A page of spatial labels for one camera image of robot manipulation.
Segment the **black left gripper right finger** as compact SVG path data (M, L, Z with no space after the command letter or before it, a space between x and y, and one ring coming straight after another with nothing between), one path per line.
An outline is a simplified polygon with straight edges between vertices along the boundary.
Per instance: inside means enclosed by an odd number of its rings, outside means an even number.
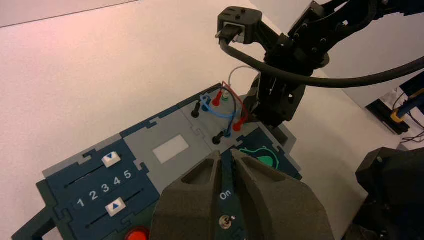
M308 185L237 149L231 156L247 239L334 239L327 212Z

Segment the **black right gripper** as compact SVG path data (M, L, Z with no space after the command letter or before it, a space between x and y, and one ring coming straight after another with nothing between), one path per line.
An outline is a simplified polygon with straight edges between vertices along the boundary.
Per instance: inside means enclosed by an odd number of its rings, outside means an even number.
M310 78L314 70L328 65L328 53L305 52L284 34L261 32L259 43L265 49L264 63L280 71ZM290 84L279 79L262 79L258 74L245 98L247 123L262 122L277 127L294 117L304 96L305 85Z

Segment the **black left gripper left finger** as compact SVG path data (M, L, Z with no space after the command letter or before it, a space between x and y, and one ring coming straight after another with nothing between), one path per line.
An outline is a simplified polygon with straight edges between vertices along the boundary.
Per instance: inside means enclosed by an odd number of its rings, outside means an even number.
M222 158L216 150L167 186L156 205L152 240L213 240L222 188Z

